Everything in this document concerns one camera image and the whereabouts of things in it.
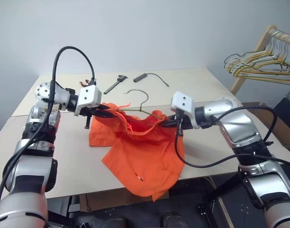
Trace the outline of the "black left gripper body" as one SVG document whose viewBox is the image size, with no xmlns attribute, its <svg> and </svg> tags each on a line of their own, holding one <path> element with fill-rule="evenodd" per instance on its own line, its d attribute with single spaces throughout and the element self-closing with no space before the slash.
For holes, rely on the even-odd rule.
<svg viewBox="0 0 290 228">
<path fill-rule="evenodd" d="M 99 105 L 98 107 L 93 107 L 93 108 L 89 108 L 89 107 L 84 107 L 80 110 L 79 115 L 81 116 L 85 116 L 86 117 L 86 124 L 85 124 L 85 129 L 89 129 L 90 128 L 90 120 L 92 118 L 92 116 L 100 116 L 102 117 L 102 111 L 104 110 L 104 105 Z"/>
</svg>

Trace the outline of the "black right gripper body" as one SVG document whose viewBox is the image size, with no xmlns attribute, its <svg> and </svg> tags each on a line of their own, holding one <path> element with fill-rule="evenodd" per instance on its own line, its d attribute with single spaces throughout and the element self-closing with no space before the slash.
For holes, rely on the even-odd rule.
<svg viewBox="0 0 290 228">
<path fill-rule="evenodd" d="M 190 118 L 184 113 L 183 110 L 176 110 L 176 121 L 180 130 L 190 130 L 193 129 Z"/>
</svg>

